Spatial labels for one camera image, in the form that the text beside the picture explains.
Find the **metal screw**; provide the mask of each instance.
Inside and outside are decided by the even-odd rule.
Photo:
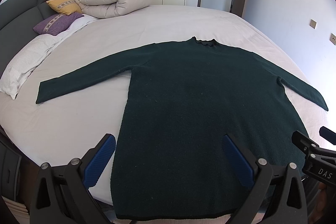
[[[72,165],[77,165],[79,163],[79,158],[74,158],[71,160]]]
[[[296,168],[297,168],[296,164],[293,163],[293,162],[291,162],[291,163],[289,164],[289,167],[292,168],[292,169],[296,169]]]
[[[49,166],[49,164],[47,162],[45,162],[41,165],[41,168],[44,170],[44,169],[47,169],[48,166]]]
[[[261,159],[258,159],[258,162],[260,165],[266,165],[267,164],[267,160],[261,158]]]

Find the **sweater sleeve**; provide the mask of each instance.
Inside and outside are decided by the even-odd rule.
[[[157,44],[145,45],[106,56],[66,75],[40,83],[36,104],[82,90],[149,61]]]
[[[261,63],[265,70],[278,77],[278,83],[280,85],[287,86],[297,94],[301,95],[303,98],[306,98],[307,100],[328,111],[327,104],[318,90],[287,72],[286,70],[262,58],[261,56],[255,54],[255,58]]]

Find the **gray upholstered headboard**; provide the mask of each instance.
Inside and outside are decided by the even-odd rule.
[[[0,5],[0,77],[12,58],[38,34],[33,27],[56,14],[47,0],[7,0]]]

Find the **purple pillow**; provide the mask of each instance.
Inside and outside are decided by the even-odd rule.
[[[71,15],[52,15],[47,19],[41,21],[37,24],[33,30],[38,34],[51,34],[51,35],[58,35],[60,32],[65,31],[69,28],[69,26],[80,17],[83,17],[83,14],[74,12]]]

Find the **bed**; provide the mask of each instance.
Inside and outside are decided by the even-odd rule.
[[[9,61],[36,37],[32,27],[54,14],[47,0],[8,0],[0,5],[0,75]],[[127,101],[130,72],[36,105],[41,81],[59,77],[107,55],[168,41],[215,39],[255,52],[308,82],[295,63],[269,38],[242,18],[211,9],[153,5],[128,15],[90,23],[63,41],[28,77],[15,100],[0,93],[0,124],[13,143],[38,165],[65,165],[81,158],[105,133],[118,133]],[[327,126],[326,111],[285,88],[312,140]],[[113,157],[92,196],[112,204],[110,173]]]

